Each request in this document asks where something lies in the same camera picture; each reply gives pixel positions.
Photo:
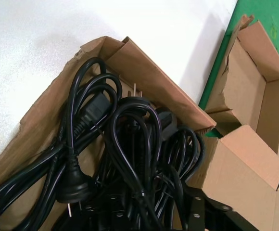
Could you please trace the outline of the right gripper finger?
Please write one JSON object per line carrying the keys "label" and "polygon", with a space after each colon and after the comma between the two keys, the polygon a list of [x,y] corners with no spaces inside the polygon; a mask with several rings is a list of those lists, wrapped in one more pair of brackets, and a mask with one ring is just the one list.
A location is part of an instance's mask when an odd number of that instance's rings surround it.
{"label": "right gripper finger", "polygon": [[232,208],[210,199],[198,188],[184,187],[187,224],[189,231],[240,231],[241,228],[228,217]]}

